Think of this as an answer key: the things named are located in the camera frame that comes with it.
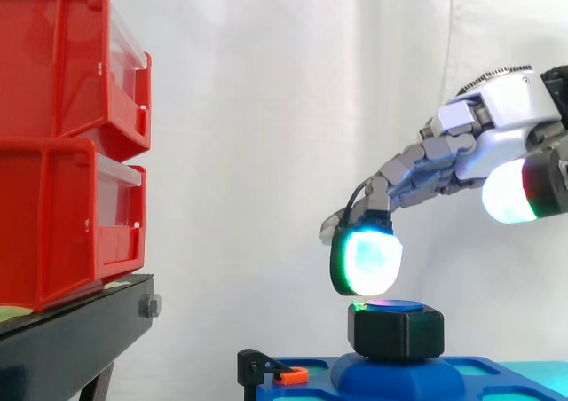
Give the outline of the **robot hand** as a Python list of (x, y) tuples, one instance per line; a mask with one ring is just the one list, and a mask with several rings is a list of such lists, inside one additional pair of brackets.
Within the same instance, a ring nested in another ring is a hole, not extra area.
[(567, 69), (502, 67), (463, 86), (327, 218), (330, 278), (343, 296), (375, 296), (396, 280), (403, 247), (393, 213), (478, 189), (485, 211), (521, 224), (567, 210)]

